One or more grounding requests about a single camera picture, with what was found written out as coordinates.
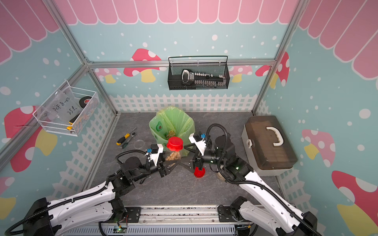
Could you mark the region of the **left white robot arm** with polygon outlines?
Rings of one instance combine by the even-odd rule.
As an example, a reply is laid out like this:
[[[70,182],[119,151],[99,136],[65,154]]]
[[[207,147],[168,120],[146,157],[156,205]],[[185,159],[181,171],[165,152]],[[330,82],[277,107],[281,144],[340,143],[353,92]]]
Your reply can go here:
[[[162,145],[152,144],[150,149],[127,150],[116,155],[120,169],[106,180],[88,190],[59,200],[35,201],[26,216],[10,226],[6,236],[57,236],[73,228],[97,222],[99,225],[117,223],[120,230],[127,228],[131,216],[121,197],[143,183],[153,173],[161,177],[170,174],[177,160],[165,159]]]

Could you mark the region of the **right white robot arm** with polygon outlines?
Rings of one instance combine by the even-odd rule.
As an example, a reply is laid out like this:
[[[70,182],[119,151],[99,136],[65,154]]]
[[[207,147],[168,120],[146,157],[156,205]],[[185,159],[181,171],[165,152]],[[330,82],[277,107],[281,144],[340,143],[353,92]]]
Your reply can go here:
[[[250,221],[274,236],[318,236],[318,219],[302,212],[276,193],[248,162],[240,158],[230,141],[230,134],[220,124],[212,124],[206,133],[192,133],[184,148],[194,153],[194,170],[203,164],[216,165],[225,182],[237,185],[252,195],[263,208],[245,198],[237,198],[230,207],[236,221]]]

